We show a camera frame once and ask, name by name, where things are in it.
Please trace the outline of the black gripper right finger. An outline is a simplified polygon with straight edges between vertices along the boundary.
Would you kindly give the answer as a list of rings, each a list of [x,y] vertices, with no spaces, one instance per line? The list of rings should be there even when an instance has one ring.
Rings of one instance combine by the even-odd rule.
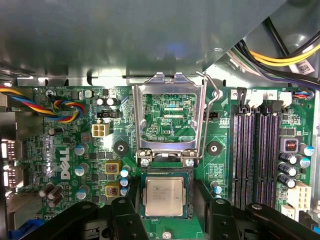
[[[214,198],[201,180],[193,182],[193,209],[209,240],[318,240],[312,229],[261,203],[236,208]]]

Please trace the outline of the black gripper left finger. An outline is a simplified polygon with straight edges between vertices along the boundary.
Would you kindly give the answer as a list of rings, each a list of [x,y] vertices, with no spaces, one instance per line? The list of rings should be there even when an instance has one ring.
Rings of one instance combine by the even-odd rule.
[[[136,210],[139,177],[133,178],[126,196],[99,207],[81,201],[26,234],[25,240],[147,240],[146,229]]]

